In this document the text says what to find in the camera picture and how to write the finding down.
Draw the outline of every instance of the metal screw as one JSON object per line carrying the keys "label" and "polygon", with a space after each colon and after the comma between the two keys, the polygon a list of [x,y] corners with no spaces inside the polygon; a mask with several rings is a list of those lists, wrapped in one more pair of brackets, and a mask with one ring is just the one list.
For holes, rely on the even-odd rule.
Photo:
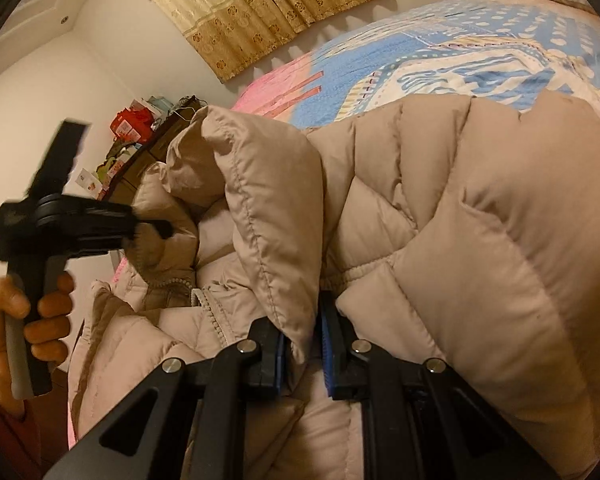
{"label": "metal screw", "polygon": [[446,363],[442,359],[438,359],[437,357],[433,357],[431,359],[427,359],[424,363],[427,367],[427,370],[432,374],[441,374],[446,370]]}
{"label": "metal screw", "polygon": [[180,361],[180,359],[176,359],[175,357],[172,357],[171,359],[167,359],[166,361],[162,362],[162,370],[164,370],[168,374],[174,374],[181,368],[182,361]]}
{"label": "metal screw", "polygon": [[238,352],[241,354],[249,354],[253,352],[258,347],[258,343],[256,343],[252,339],[243,339],[238,343]]}
{"label": "metal screw", "polygon": [[351,349],[356,354],[366,354],[371,350],[371,343],[365,339],[356,339],[353,343],[351,343]]}

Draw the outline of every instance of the down jacket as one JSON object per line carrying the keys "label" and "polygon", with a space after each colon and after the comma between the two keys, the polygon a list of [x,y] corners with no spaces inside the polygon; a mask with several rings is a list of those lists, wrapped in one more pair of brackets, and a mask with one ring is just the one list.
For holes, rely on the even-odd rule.
{"label": "down jacket", "polygon": [[133,263],[97,283],[70,366],[84,435],[163,359],[195,362],[268,316],[288,393],[248,413],[247,479],[363,477],[356,403],[331,400],[312,342],[318,291],[358,336],[438,356],[566,479],[600,458],[600,120],[412,95],[300,131],[200,110],[136,196]]}

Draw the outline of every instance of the ceiling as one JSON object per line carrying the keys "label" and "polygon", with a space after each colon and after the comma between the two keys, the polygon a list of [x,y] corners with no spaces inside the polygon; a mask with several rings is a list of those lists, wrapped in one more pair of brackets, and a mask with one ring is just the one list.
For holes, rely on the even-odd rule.
{"label": "ceiling", "polygon": [[72,30],[85,1],[22,0],[0,30],[0,74],[39,46]]}

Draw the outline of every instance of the hand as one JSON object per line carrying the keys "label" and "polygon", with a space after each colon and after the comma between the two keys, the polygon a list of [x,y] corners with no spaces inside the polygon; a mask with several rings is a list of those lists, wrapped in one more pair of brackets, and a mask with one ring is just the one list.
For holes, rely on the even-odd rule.
{"label": "hand", "polygon": [[[64,272],[58,277],[58,291],[48,294],[38,302],[38,313],[43,319],[24,327],[24,337],[31,343],[31,353],[41,361],[64,362],[69,351],[60,338],[71,332],[67,317],[73,308],[69,294],[74,290],[74,279]],[[7,344],[4,334],[4,314],[24,319],[29,313],[29,300],[13,284],[10,276],[0,278],[0,406],[17,418],[24,416],[24,402],[11,395],[11,374],[7,361]]]}

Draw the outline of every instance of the wooden cabinet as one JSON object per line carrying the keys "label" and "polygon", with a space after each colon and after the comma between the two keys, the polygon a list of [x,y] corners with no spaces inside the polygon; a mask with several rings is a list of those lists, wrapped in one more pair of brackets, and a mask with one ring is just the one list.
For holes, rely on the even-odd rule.
{"label": "wooden cabinet", "polygon": [[173,139],[184,130],[196,111],[202,108],[200,101],[192,97],[178,113],[171,114],[154,133],[154,136],[127,161],[111,180],[102,200],[118,204],[131,204],[142,182],[144,172],[154,162],[166,162],[167,149]]}

